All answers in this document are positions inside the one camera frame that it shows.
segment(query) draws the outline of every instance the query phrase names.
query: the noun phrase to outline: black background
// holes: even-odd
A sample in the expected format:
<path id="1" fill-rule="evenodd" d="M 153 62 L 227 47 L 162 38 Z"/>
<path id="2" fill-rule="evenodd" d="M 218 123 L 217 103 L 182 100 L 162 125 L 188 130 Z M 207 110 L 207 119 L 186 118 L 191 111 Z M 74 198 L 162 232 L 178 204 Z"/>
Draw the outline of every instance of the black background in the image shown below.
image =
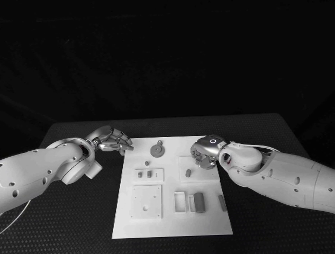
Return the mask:
<path id="1" fill-rule="evenodd" d="M 0 158 L 56 122 L 272 112 L 335 167 L 335 2 L 0 3 Z"/>

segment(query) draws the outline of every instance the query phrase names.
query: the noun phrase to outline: small hole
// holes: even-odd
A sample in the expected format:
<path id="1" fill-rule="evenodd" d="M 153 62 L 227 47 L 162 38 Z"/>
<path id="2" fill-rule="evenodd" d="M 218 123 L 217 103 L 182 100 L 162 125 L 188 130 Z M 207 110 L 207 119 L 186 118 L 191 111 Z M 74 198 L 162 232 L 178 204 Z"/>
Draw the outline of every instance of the small hole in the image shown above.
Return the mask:
<path id="1" fill-rule="evenodd" d="M 19 190 L 16 189 L 12 193 L 13 197 L 17 197 L 19 196 Z"/>

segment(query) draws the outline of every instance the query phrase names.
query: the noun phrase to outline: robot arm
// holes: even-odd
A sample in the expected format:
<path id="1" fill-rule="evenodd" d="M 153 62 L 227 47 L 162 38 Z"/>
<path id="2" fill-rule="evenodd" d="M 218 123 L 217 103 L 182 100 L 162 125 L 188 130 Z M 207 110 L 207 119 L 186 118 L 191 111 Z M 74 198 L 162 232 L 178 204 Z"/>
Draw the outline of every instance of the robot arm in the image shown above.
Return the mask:
<path id="1" fill-rule="evenodd" d="M 241 187 L 286 205 L 335 214 L 335 170 L 329 167 L 276 149 L 264 153 L 253 146 L 227 144 L 215 135 L 201 138 L 191 152 L 204 169 L 218 161 Z"/>
<path id="2" fill-rule="evenodd" d="M 133 150 L 130 138 L 110 126 L 94 130 L 85 139 L 56 141 L 46 149 L 36 149 L 0 160 L 0 213 L 36 196 L 49 184 L 61 180 L 74 183 L 82 175 L 91 179 L 103 169 L 95 151 Z"/>

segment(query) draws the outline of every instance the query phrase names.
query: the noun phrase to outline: table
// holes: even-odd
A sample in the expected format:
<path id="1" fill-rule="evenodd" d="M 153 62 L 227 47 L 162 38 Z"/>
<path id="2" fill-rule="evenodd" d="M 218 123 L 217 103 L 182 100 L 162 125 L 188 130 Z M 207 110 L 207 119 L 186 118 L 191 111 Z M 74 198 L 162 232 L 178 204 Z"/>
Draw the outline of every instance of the table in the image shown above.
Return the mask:
<path id="1" fill-rule="evenodd" d="M 217 134 L 309 157 L 279 114 L 176 117 L 56 123 L 42 148 L 64 138 L 84 138 L 111 125 L 133 138 Z M 22 218 L 0 236 L 0 253 L 335 253 L 335 215 L 295 208 L 237 186 L 218 167 L 234 235 L 111 239 L 123 157 L 97 152 L 103 170 L 71 185 L 51 184 Z M 0 229 L 23 206 L 3 215 Z"/>

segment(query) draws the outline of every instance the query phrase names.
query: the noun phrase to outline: robotic hand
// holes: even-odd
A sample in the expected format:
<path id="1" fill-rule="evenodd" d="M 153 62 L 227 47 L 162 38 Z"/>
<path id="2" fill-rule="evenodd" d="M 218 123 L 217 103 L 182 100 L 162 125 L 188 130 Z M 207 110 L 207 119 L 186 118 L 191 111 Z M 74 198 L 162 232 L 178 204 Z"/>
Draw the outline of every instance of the robotic hand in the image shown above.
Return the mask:
<path id="1" fill-rule="evenodd" d="M 212 169 L 218 161 L 241 187 L 286 205 L 335 214 L 335 170 L 329 167 L 266 146 L 227 144 L 217 135 L 194 143 L 191 155 L 202 169 Z"/>
<path id="2" fill-rule="evenodd" d="M 95 151 L 133 150 L 132 140 L 120 130 L 104 126 L 81 138 L 62 139 L 46 149 L 36 149 L 0 160 L 0 213 L 36 196 L 61 180 L 74 183 L 82 175 L 91 179 L 103 169 Z"/>

